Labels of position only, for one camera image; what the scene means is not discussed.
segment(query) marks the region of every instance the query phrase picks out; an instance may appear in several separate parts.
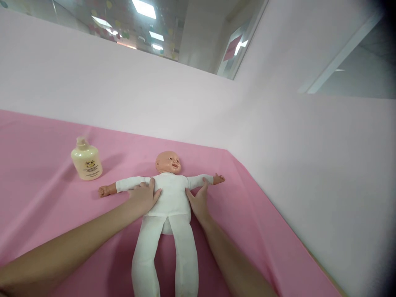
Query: white onesie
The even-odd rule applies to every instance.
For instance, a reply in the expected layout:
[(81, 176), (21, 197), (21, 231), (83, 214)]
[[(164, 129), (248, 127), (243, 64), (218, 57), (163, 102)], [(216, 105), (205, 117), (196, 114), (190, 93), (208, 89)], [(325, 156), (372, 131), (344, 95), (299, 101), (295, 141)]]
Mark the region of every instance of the white onesie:
[[(213, 176), (195, 177), (170, 172), (154, 176), (155, 191), (162, 189), (154, 207), (143, 217), (132, 260), (132, 283), (136, 297), (158, 297), (160, 288), (154, 266), (158, 240), (162, 234), (173, 234), (176, 246), (176, 296), (198, 295), (198, 259), (193, 232), (190, 226), (191, 208), (185, 188), (203, 186), (203, 177), (213, 184)], [(130, 177), (116, 182), (117, 192), (132, 189), (150, 177)]]

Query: doll head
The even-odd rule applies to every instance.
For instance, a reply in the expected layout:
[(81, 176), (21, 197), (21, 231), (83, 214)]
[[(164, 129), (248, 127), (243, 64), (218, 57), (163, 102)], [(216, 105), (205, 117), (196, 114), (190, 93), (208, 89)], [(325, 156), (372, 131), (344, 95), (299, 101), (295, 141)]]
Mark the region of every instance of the doll head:
[(156, 160), (156, 169), (159, 173), (170, 172), (179, 174), (182, 170), (179, 156), (172, 151), (160, 153)]

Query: poster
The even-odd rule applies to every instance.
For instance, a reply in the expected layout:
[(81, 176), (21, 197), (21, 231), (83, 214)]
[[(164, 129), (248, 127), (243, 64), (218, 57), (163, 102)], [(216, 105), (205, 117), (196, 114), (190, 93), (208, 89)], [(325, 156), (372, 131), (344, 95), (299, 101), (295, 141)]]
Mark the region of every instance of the poster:
[(236, 46), (238, 45), (241, 38), (242, 38), (242, 34), (230, 42), (230, 45), (227, 48), (226, 54), (224, 55), (223, 62), (231, 59), (234, 56)]

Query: lotion bottle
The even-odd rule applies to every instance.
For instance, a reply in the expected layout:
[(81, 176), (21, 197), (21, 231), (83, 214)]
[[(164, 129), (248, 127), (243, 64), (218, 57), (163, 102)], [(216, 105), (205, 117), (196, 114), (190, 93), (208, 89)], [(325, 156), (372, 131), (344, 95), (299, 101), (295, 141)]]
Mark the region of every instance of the lotion bottle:
[(71, 152), (74, 166), (83, 180), (97, 179), (103, 172), (99, 151), (91, 146), (85, 137), (77, 137), (77, 146)]

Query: pink table cover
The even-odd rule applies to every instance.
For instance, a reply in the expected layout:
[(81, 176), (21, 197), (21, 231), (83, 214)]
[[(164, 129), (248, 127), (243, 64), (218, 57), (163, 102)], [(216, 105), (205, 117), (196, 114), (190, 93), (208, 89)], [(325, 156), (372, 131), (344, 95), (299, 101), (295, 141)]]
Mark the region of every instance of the pink table cover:
[[(103, 175), (78, 178), (70, 152), (85, 135), (99, 149)], [(209, 189), (209, 208), (236, 245), (280, 296), (340, 296), (245, 167), (228, 151), (89, 127), (0, 110), (0, 265), (121, 204), (120, 193), (98, 198), (97, 189), (119, 179), (156, 174), (165, 150), (181, 157), (183, 175), (223, 174)], [(54, 296), (133, 296), (132, 256), (141, 219), (103, 245)], [(230, 296), (193, 216), (199, 296)], [(173, 236), (162, 235), (155, 264), (161, 296), (174, 296)]]

